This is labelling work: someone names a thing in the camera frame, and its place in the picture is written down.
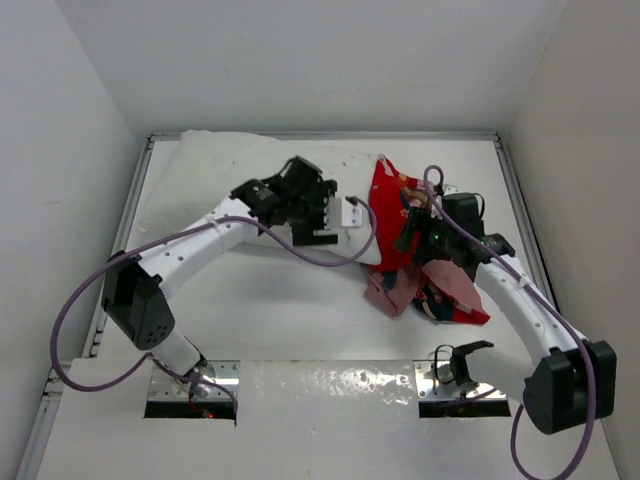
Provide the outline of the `red patterned pillowcase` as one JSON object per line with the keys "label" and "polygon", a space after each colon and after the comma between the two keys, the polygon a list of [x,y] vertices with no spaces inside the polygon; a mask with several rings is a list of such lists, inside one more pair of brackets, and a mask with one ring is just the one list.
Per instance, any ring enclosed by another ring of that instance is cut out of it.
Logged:
{"label": "red patterned pillowcase", "polygon": [[407,223],[409,209],[426,208],[429,188],[401,173],[384,155],[376,159],[369,193],[375,213],[381,260],[366,266],[364,298],[391,318],[414,308],[433,321],[484,325],[490,320],[466,273],[450,260],[417,256],[417,246],[401,253],[394,246]]}

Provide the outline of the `white pillow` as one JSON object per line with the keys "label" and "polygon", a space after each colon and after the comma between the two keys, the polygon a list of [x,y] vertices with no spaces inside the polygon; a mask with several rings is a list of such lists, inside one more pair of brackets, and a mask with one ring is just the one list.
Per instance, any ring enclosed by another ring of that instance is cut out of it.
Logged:
{"label": "white pillow", "polygon": [[250,179],[276,174],[299,156],[337,182],[339,197],[369,198],[378,156],[340,146],[237,132],[190,130],[152,184],[138,231],[143,243],[190,226]]}

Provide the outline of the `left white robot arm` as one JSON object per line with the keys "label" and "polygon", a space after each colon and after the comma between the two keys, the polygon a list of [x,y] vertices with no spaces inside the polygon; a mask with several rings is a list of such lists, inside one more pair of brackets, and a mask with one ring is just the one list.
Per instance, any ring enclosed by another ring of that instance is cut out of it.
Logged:
{"label": "left white robot arm", "polygon": [[337,183],[295,156],[276,174],[250,179],[185,230],[150,249],[116,256],[105,276],[105,313],[140,351],[179,376],[204,357],[179,330],[169,299],[201,269],[272,226],[290,225],[298,246],[334,244],[327,210]]}

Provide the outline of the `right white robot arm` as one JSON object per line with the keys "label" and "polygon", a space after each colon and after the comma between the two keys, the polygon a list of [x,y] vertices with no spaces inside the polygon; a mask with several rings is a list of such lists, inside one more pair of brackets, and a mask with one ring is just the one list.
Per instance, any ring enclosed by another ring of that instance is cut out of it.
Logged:
{"label": "right white robot arm", "polygon": [[614,411],[617,356],[606,341],[592,342],[562,321],[527,277],[516,251],[499,233],[488,234],[471,193],[439,196],[412,207],[395,241],[402,253],[450,260],[463,277],[499,307],[523,342],[528,359],[499,351],[487,340],[453,348],[450,380],[487,383],[518,401],[535,427],[550,435],[606,418]]}

